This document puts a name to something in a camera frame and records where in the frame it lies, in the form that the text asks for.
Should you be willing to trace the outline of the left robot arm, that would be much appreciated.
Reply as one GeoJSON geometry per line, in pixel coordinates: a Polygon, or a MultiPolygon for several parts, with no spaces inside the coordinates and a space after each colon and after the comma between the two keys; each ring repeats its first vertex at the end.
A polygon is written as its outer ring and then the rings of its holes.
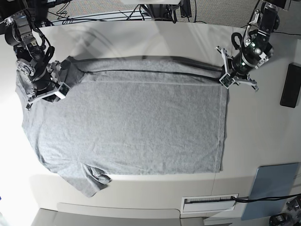
{"type": "Polygon", "coordinates": [[[123,60],[113,58],[75,60],[69,57],[63,61],[63,65],[74,65],[79,72],[89,74],[100,72],[182,74],[220,83],[226,89],[233,84],[246,84],[258,90],[257,82],[250,78],[249,73],[253,69],[258,69],[273,55],[269,39],[278,26],[277,5],[269,1],[264,2],[261,10],[255,9],[252,13],[244,34],[238,32],[232,34],[232,39],[238,37],[240,40],[240,44],[232,43],[235,49],[239,50],[236,56],[229,56],[226,49],[216,47],[223,58],[221,67],[174,56],[150,56],[141,59],[127,57],[123,60]]]}

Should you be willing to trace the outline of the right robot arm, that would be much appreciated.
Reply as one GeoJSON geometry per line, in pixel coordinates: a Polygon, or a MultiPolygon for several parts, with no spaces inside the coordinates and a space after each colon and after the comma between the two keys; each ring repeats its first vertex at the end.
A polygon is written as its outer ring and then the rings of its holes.
{"type": "Polygon", "coordinates": [[[6,42],[17,57],[16,91],[24,116],[188,113],[224,117],[228,90],[220,83],[222,68],[209,63],[212,46],[228,29],[189,25],[200,41],[198,61],[182,56],[127,56],[60,62],[51,69],[55,48],[39,32],[24,1],[6,1],[13,11],[4,16],[6,42]]]}

